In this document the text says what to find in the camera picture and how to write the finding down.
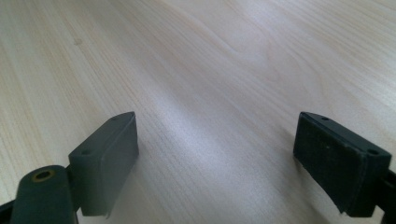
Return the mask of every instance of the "screw hole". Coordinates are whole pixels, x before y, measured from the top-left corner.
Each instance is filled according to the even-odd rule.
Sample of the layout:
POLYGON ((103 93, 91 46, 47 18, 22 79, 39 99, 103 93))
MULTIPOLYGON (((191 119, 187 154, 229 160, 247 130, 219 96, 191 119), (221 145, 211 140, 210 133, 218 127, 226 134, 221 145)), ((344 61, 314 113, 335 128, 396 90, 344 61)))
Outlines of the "screw hole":
POLYGON ((81 152, 81 154, 84 155, 84 156, 88 156, 88 155, 90 155, 91 153, 92 153, 92 152, 91 152, 90 149, 85 149, 85 150, 83 150, 83 151, 81 152))
POLYGON ((374 149, 368 149, 367 152, 372 154, 372 155, 378 155, 378 152, 376 150, 374 150, 374 149))
POLYGON ((36 183, 43 182, 50 179, 53 175, 55 175, 55 172, 53 170, 44 170, 33 175, 32 180, 36 183))

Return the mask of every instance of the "black clamp jaw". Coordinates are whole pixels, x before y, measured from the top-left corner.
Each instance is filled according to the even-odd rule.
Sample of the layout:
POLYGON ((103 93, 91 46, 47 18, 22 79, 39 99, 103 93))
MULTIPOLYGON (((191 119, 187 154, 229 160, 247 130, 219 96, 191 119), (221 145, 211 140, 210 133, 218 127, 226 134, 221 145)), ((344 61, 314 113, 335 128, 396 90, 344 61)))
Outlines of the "black clamp jaw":
POLYGON ((303 112, 293 152, 341 213, 371 217, 378 205, 385 212, 382 223, 396 223, 396 175, 386 150, 331 119, 303 112))
POLYGON ((138 154, 134 112, 109 119, 69 154, 69 166, 26 175, 15 201, 0 206, 0 224, 78 223, 79 208, 108 216, 138 154))

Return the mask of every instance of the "wooden table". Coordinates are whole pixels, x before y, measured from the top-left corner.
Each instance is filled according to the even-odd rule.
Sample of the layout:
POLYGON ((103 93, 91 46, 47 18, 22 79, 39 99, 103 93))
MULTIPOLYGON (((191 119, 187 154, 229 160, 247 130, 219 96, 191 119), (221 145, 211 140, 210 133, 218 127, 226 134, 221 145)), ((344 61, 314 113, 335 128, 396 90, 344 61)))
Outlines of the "wooden table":
POLYGON ((1 1, 0 203, 135 111, 114 215, 80 223, 379 223, 339 215, 292 148, 310 111, 396 154, 395 3, 1 1))

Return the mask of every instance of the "black plastic part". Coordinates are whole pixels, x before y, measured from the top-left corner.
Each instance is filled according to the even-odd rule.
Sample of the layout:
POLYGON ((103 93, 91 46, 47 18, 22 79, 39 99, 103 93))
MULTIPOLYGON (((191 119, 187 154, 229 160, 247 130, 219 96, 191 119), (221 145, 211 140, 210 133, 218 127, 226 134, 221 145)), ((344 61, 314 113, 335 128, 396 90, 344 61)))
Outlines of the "black plastic part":
POLYGON ((389 171, 378 189, 378 206, 385 211, 384 223, 396 223, 396 174, 389 171))
POLYGON ((139 154, 134 112, 109 119, 69 155, 75 210, 105 216, 139 154))
POLYGON ((370 217, 391 155, 337 122, 301 113, 294 156, 341 213, 370 217))
POLYGON ((0 206, 0 224, 8 224, 11 220, 12 208, 14 201, 2 204, 0 206))
POLYGON ((78 223, 67 173, 62 166, 34 170, 21 180, 10 223, 78 223))

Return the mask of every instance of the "table surface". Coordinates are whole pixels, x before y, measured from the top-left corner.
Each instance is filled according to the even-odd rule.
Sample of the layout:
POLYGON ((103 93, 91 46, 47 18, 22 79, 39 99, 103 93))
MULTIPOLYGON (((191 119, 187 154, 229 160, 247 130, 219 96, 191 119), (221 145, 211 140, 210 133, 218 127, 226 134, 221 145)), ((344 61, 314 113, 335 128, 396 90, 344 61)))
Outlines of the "table surface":
POLYGON ((139 160, 114 215, 80 223, 378 223, 292 149, 309 111, 396 154, 396 2, 0 2, 0 203, 127 111, 139 160))

